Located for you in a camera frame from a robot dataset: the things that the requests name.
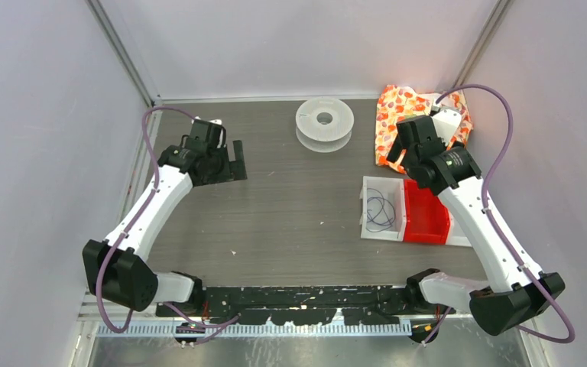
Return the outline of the white bin on right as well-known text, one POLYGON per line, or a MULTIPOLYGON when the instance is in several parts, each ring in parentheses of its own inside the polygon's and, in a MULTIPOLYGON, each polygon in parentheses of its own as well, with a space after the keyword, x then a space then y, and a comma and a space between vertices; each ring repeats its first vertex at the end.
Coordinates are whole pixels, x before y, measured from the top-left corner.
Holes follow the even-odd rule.
POLYGON ((472 245, 463 232, 462 228, 453 216, 449 217, 449 231, 446 238, 446 245, 454 245, 471 248, 472 245))

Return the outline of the orange floral cloth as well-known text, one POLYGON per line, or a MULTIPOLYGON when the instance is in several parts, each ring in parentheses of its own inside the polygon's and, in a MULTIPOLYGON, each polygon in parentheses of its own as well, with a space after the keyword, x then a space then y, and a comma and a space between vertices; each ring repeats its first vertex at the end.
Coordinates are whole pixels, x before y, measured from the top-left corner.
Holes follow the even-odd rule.
MULTIPOLYGON (((405 170, 400 161, 390 162, 387 155, 397 137, 397 124, 417 115, 427 115, 433 101, 439 93, 418 93, 409 86, 387 85, 377 101, 375 121, 375 164, 389 167, 400 174, 405 170)), ((450 148, 453 143, 466 145, 474 129, 463 92, 454 92, 441 100, 442 106, 455 109, 461 116, 461 122, 454 135, 444 141, 450 148)))

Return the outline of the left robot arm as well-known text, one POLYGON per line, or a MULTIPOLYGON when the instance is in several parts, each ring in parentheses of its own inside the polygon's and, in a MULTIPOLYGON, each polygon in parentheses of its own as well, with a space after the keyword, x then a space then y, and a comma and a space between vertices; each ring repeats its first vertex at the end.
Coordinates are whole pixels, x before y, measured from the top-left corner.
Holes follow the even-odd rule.
POLYGON ((131 211, 103 240, 90 240, 83 248, 91 294, 133 311, 163 302, 174 302, 187 317, 203 309, 198 278, 155 273, 147 259, 167 219, 194 187, 246 179, 242 142, 233 141, 231 160, 226 138, 220 120, 194 119, 181 143, 161 153, 154 177, 131 211))

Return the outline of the white plastic bin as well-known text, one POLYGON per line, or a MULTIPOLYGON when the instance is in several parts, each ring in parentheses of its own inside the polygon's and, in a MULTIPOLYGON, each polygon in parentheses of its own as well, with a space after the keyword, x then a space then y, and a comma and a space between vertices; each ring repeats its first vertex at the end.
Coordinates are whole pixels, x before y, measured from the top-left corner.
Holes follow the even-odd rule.
POLYGON ((359 219, 362 239, 402 242, 406 213, 404 180, 364 176, 359 198, 362 213, 359 219))

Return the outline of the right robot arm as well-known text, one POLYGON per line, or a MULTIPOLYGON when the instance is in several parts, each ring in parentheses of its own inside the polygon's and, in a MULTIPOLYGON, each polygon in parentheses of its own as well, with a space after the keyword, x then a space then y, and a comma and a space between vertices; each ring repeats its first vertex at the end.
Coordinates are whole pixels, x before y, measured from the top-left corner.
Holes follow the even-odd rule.
POLYGON ((406 304, 426 313, 441 304, 470 313, 487 334, 497 336, 541 315, 566 288, 560 274, 546 273, 517 241, 502 215, 492 212, 482 172, 461 144, 447 148, 436 117, 418 115, 397 124, 389 161, 401 165, 443 204, 462 228, 486 280, 457 278, 429 268, 407 279, 406 304))

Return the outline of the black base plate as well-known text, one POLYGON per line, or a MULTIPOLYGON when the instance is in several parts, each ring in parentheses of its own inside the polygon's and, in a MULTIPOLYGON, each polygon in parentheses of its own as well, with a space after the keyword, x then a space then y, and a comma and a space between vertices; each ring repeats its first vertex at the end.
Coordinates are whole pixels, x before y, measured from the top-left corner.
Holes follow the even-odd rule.
POLYGON ((342 316, 347 326, 392 325, 402 316, 439 317, 444 305, 412 304, 401 286, 336 285, 296 287, 207 287, 196 289, 184 303, 159 305, 158 317, 204 317, 224 323, 238 317, 240 325, 327 325, 342 316))

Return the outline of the red plastic bin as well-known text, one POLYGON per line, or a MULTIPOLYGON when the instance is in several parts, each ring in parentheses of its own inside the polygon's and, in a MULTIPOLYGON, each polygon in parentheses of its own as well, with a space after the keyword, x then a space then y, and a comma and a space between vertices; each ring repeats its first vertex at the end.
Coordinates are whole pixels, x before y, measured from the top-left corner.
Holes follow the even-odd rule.
POLYGON ((451 229, 449 211, 428 188, 414 180, 404 180, 406 213, 404 242, 445 245, 451 229))

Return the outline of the white plastic spool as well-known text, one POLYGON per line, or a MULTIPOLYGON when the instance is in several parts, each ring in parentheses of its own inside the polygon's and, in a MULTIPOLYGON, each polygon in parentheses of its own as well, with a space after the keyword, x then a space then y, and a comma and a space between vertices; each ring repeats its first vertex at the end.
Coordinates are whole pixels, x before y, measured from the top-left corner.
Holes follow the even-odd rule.
POLYGON ((316 97, 298 107, 295 122, 296 136, 305 148, 331 153, 349 143, 355 117, 342 100, 316 97))

